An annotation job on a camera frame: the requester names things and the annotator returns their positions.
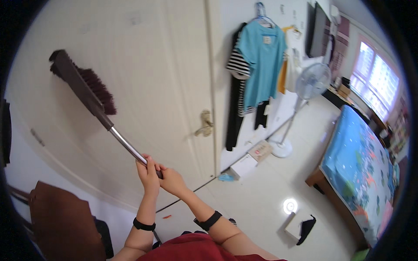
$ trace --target broom bristles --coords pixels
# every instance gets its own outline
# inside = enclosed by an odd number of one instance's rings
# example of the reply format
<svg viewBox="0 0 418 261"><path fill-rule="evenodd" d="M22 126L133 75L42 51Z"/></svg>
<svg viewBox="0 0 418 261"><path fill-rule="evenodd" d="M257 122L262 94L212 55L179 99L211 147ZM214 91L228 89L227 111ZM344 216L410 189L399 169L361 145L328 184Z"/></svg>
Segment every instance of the broom bristles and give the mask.
<svg viewBox="0 0 418 261"><path fill-rule="evenodd" d="M55 52L53 52L49 57L49 61L55 61L55 58L58 55L59 51L60 50L56 50ZM94 93L94 95L99 99L99 101L103 104L104 114L115 115L117 111L115 107L115 102L113 100L113 95L108 91L106 85L102 83L97 74L92 69L83 69L78 67L74 62L73 64L77 68L77 71L83 78L84 82ZM61 80L65 81L54 63L52 63L49 70L53 74L58 76Z"/></svg>

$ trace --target blue t-shirt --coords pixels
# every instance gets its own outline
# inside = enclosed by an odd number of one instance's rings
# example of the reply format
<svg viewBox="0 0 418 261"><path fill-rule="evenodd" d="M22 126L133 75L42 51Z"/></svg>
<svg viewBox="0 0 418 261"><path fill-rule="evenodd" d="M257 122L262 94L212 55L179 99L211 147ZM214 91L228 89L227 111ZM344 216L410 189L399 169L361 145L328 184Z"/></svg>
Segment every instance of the blue t-shirt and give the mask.
<svg viewBox="0 0 418 261"><path fill-rule="evenodd" d="M244 108L257 107L270 96L275 98L277 77L287 48L284 32L278 26L267 28L254 20L243 28L235 48L250 65Z"/></svg>

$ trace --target tiled floor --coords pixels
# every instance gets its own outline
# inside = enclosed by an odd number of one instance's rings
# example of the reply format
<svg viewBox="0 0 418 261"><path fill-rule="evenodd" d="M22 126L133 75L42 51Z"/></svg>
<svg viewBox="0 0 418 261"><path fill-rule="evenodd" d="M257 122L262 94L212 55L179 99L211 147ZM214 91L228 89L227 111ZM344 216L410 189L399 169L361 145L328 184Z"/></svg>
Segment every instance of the tiled floor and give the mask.
<svg viewBox="0 0 418 261"><path fill-rule="evenodd" d="M323 97L311 100L298 113L289 132L291 156L280 159L270 155L243 180L216 179L198 190L197 195L224 216L234 218L256 244L279 258L349 260L355 251L350 233L327 198L305 183L321 159L339 112ZM300 210L317 219L300 246L284 232L289 216L283 210L283 202L288 198L295 199ZM157 214L156 232L164 242L184 230L199 230L193 219L191 211L180 201Z"/></svg>

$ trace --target broom handle grip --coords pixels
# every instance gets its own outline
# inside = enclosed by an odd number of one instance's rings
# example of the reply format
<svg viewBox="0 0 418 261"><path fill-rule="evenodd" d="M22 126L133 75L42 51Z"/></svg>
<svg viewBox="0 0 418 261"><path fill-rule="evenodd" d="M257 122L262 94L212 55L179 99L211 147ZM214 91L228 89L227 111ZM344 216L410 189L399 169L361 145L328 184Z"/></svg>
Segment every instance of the broom handle grip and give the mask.
<svg viewBox="0 0 418 261"><path fill-rule="evenodd" d="M109 131L125 147L125 149L129 151L130 154L132 154L132 156L139 163L141 163L145 167L147 166L147 159L143 155L141 155L134 147L132 147L132 145L122 135L120 135L120 133L117 132L117 130L114 127L111 127ZM160 179L163 179L163 174L161 173L161 171L156 170L156 172L157 176Z"/></svg>

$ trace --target electric fan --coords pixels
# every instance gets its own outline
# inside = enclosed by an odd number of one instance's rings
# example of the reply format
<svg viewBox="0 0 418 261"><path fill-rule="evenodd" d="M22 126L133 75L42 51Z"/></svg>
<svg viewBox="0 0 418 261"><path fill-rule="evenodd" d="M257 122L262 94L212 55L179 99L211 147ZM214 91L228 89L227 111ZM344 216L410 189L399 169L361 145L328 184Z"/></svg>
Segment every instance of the electric fan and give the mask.
<svg viewBox="0 0 418 261"><path fill-rule="evenodd" d="M292 126L296 113L299 111L303 100L310 100L318 95L323 94L331 82L331 70L323 63L314 63L305 70L296 80L296 93L298 100L295 104L295 112L293 113L290 123L284 135L273 135L269 142L273 147L273 155L279 158L286 158L292 153L292 144L286 136Z"/></svg>

